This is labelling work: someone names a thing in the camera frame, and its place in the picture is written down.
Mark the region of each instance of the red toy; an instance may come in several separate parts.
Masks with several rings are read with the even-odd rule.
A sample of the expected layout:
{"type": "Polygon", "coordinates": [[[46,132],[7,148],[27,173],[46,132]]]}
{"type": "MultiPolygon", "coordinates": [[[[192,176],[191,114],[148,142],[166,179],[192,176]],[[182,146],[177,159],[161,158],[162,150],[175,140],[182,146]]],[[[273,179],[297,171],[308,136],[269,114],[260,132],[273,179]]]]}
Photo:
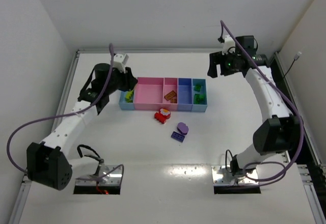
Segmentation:
{"type": "Polygon", "coordinates": [[[160,121],[162,124],[171,117],[171,112],[165,108],[160,108],[158,112],[155,113],[154,118],[160,121]]]}
{"type": "Polygon", "coordinates": [[[165,124],[167,121],[167,119],[158,112],[155,113],[154,118],[160,121],[162,124],[165,124]]]}

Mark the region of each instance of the toy block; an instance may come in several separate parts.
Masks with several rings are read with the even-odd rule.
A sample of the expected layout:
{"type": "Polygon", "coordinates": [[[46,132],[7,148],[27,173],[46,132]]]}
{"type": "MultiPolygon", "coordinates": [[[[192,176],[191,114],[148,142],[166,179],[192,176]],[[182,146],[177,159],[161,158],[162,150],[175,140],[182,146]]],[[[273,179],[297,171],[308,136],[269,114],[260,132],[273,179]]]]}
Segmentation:
{"type": "Polygon", "coordinates": [[[204,94],[199,95],[199,101],[200,102],[204,102],[205,101],[205,95],[204,94]]]}
{"type": "Polygon", "coordinates": [[[200,103],[199,94],[195,94],[194,95],[194,104],[199,104],[199,103],[200,103]]]}
{"type": "Polygon", "coordinates": [[[199,85],[199,84],[195,85],[194,91],[195,91],[195,92],[200,92],[201,87],[202,87],[202,86],[199,85]]]}
{"type": "Polygon", "coordinates": [[[178,123],[177,129],[184,136],[187,135],[189,132],[189,128],[183,122],[178,123]]]}
{"type": "Polygon", "coordinates": [[[170,99],[170,102],[171,102],[171,103],[177,103],[177,101],[178,101],[177,98],[171,98],[171,99],[170,99]]]}
{"type": "Polygon", "coordinates": [[[175,139],[176,141],[179,141],[179,142],[183,142],[185,136],[179,134],[178,132],[173,132],[172,135],[171,135],[171,138],[175,139]]]}
{"type": "Polygon", "coordinates": [[[169,92],[168,94],[166,94],[164,96],[164,98],[165,98],[166,101],[169,101],[171,98],[173,98],[175,96],[177,96],[177,93],[172,90],[171,92],[169,92]]]}
{"type": "Polygon", "coordinates": [[[167,120],[171,117],[171,112],[165,108],[161,108],[158,112],[161,116],[163,116],[167,120]]]}
{"type": "Polygon", "coordinates": [[[133,96],[134,90],[131,90],[129,92],[126,93],[125,99],[128,103],[130,103],[129,101],[132,101],[132,96],[133,96]]]}
{"type": "Polygon", "coordinates": [[[158,112],[155,113],[154,118],[160,121],[162,124],[165,124],[165,122],[167,121],[167,119],[158,112]]]}

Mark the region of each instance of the sorting tray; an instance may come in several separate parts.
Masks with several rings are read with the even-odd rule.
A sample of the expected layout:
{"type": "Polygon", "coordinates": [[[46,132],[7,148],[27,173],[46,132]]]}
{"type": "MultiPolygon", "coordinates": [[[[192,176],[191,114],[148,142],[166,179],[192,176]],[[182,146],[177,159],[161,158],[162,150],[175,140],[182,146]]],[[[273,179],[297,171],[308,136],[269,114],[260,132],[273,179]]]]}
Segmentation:
{"type": "Polygon", "coordinates": [[[205,112],[207,108],[207,92],[205,79],[193,78],[160,78],[138,77],[138,84],[134,90],[132,103],[125,100],[127,92],[121,92],[119,105],[123,110],[159,110],[166,108],[171,111],[205,112]],[[201,89],[196,92],[195,86],[201,89]],[[164,96],[171,91],[177,93],[177,103],[167,101],[164,96]],[[200,104],[194,104],[194,95],[205,95],[200,104]]]}

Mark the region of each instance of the white wall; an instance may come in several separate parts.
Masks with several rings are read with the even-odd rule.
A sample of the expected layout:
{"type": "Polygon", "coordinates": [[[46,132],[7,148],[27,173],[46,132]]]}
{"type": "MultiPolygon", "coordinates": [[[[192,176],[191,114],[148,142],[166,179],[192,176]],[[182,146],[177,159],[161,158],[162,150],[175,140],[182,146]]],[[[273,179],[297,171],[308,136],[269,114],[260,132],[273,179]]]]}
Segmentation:
{"type": "Polygon", "coordinates": [[[326,163],[325,7],[326,0],[314,0],[280,52],[284,70],[289,68],[295,53],[302,52],[287,78],[294,87],[323,163],[326,163]]]}
{"type": "MultiPolygon", "coordinates": [[[[56,113],[72,53],[39,0],[0,0],[0,223],[7,223],[22,173],[6,155],[10,133],[24,122],[56,113]]],[[[52,121],[14,137],[12,154],[26,166],[26,148],[49,133],[52,121]]]]}
{"type": "Polygon", "coordinates": [[[41,0],[73,49],[220,47],[220,19],[255,35],[259,51],[281,48],[309,0],[41,0]]]}

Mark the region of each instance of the green toy block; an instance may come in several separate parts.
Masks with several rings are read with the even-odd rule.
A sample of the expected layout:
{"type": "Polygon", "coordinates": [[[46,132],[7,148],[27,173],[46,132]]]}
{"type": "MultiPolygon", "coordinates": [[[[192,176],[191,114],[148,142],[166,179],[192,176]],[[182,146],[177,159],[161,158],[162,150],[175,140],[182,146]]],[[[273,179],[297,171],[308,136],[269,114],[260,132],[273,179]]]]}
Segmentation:
{"type": "Polygon", "coordinates": [[[195,92],[200,92],[201,87],[202,87],[202,86],[199,85],[199,84],[195,85],[194,91],[195,91],[195,92]]]}
{"type": "Polygon", "coordinates": [[[201,102],[205,101],[205,94],[199,95],[199,101],[201,101],[201,102]]]}
{"type": "Polygon", "coordinates": [[[199,104],[199,103],[200,103],[199,94],[195,94],[194,95],[194,104],[199,104]]]}
{"type": "Polygon", "coordinates": [[[133,92],[134,92],[134,90],[131,90],[131,91],[127,92],[127,94],[125,96],[125,100],[126,100],[127,103],[131,103],[132,102],[133,92]]]}

